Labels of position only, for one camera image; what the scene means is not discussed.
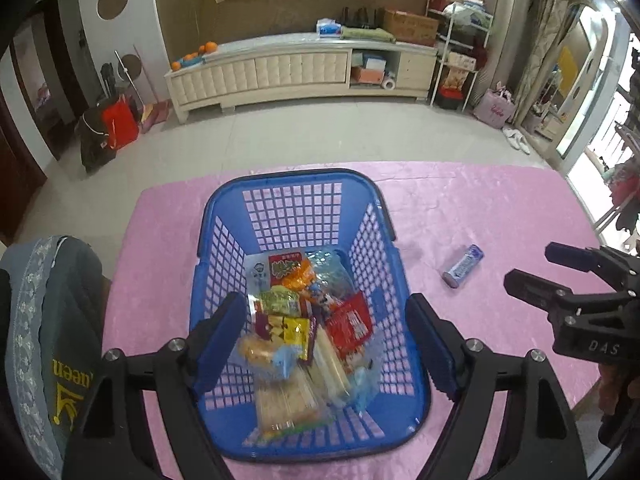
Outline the blue gum pack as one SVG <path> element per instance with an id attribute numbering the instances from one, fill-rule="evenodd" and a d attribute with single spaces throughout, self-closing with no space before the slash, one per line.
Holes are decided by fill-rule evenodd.
<path id="1" fill-rule="evenodd" d="M 452 289 L 459 288 L 484 257 L 484 252 L 477 245 L 470 245 L 455 263 L 442 272 L 442 280 Z"/>

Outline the clear soda cracker pack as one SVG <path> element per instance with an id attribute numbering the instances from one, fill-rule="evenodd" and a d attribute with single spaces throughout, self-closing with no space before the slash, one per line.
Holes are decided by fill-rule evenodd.
<path id="1" fill-rule="evenodd" d="M 257 379 L 257 427 L 264 440 L 294 434 L 326 420 L 326 404 L 308 374 L 297 367 L 285 380 Z"/>

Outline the red konjac snack bag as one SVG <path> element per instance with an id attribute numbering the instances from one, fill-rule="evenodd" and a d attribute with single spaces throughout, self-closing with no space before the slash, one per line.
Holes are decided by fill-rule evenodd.
<path id="1" fill-rule="evenodd" d="M 371 338 L 373 324 L 363 292 L 357 292 L 332 312 L 326 319 L 326 332 L 341 359 L 358 350 Z"/>

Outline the purple yellow snack packet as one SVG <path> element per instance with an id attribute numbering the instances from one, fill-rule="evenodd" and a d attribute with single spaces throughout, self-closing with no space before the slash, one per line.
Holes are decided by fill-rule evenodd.
<path id="1" fill-rule="evenodd" d="M 297 349 L 300 362 L 310 363 L 317 333 L 316 318 L 292 318 L 280 314 L 257 313 L 254 327 L 262 339 Z"/>

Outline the blue cracker bag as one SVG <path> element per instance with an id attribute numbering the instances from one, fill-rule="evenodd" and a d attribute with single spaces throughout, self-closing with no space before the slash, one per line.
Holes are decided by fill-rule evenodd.
<path id="1" fill-rule="evenodd" d="M 314 280 L 330 296 L 346 300 L 355 293 L 352 277 L 335 250 L 321 249 L 308 252 L 307 257 L 314 270 Z"/>

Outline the blue plastic basket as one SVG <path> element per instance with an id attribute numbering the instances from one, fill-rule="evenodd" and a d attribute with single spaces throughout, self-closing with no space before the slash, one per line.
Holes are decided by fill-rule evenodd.
<path id="1" fill-rule="evenodd" d="M 248 260 L 333 249 L 366 297 L 381 367 L 367 408 L 343 408 L 326 426 L 268 444 L 259 437 L 252 374 L 216 359 L 218 382 L 198 409 L 222 454 L 256 463 L 342 460 L 398 448 L 420 429 L 431 388 L 406 325 L 409 289 L 395 240 L 383 194 L 356 171 L 258 174 L 213 192 L 198 238 L 190 324 L 210 318 L 230 292 L 248 292 Z"/>

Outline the green-edged cracker pack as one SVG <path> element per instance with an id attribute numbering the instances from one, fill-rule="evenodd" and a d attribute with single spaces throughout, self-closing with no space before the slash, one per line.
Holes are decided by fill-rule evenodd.
<path id="1" fill-rule="evenodd" d="M 352 400 L 352 385 L 326 330 L 319 326 L 314 340 L 314 356 L 308 374 L 322 398 L 334 408 L 344 408 Z"/>

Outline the orange snack bag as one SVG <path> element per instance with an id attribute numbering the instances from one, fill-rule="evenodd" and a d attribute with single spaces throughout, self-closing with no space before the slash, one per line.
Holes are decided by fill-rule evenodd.
<path id="1" fill-rule="evenodd" d="M 288 290 L 297 292 L 313 306 L 329 312 L 342 304 L 341 300 L 330 292 L 329 286 L 318 278 L 308 259 L 303 259 L 288 275 L 285 275 L 281 284 Z"/>

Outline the grey queen cushion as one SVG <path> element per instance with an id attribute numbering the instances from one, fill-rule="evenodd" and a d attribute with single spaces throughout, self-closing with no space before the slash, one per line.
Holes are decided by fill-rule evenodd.
<path id="1" fill-rule="evenodd" d="M 1 258 L 1 453 L 30 478 L 62 476 L 110 287 L 91 246 L 72 236 L 13 244 Z"/>

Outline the pink gift bag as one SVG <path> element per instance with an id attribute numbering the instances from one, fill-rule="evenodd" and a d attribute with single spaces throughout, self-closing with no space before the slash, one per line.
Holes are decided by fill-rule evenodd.
<path id="1" fill-rule="evenodd" d="M 501 129 L 514 113 L 512 94 L 506 88 L 487 89 L 474 107 L 473 116 L 492 128 Z"/>

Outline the black bag on floor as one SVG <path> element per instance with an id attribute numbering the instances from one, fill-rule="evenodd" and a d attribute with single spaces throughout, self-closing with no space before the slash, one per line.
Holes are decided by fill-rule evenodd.
<path id="1" fill-rule="evenodd" d="M 75 127 L 80 142 L 80 159 L 87 174 L 95 174 L 116 157 L 101 111 L 90 107 L 80 116 Z"/>

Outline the white metal shelf rack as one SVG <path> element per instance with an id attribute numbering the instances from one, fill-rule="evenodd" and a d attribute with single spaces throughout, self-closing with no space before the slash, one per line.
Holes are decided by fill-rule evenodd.
<path id="1" fill-rule="evenodd" d="M 426 0 L 425 16 L 438 21 L 430 104 L 464 112 L 488 61 L 494 16 L 485 0 Z"/>

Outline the red shopping bag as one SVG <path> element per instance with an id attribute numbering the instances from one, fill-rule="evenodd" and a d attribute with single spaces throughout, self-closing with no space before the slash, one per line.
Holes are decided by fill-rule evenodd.
<path id="1" fill-rule="evenodd" d="M 129 103 L 121 96 L 114 104 L 101 112 L 102 122 L 107 128 L 108 145 L 118 151 L 137 140 L 138 123 L 131 113 Z"/>

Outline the cardboard box on cabinet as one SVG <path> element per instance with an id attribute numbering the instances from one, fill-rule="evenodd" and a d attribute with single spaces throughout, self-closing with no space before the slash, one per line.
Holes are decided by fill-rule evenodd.
<path id="1" fill-rule="evenodd" d="M 436 42 L 439 21 L 404 11 L 386 10 L 383 29 L 397 41 L 433 47 Z"/>

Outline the oranges on cabinet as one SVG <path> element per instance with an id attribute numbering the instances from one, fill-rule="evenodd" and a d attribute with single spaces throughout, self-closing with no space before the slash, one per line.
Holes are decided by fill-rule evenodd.
<path id="1" fill-rule="evenodd" d="M 201 44 L 198 50 L 179 58 L 178 61 L 170 64 L 170 69 L 173 72 L 188 68 L 194 65 L 198 65 L 204 62 L 204 55 L 214 53 L 218 50 L 218 44 L 213 41 L 207 41 L 206 44 Z"/>

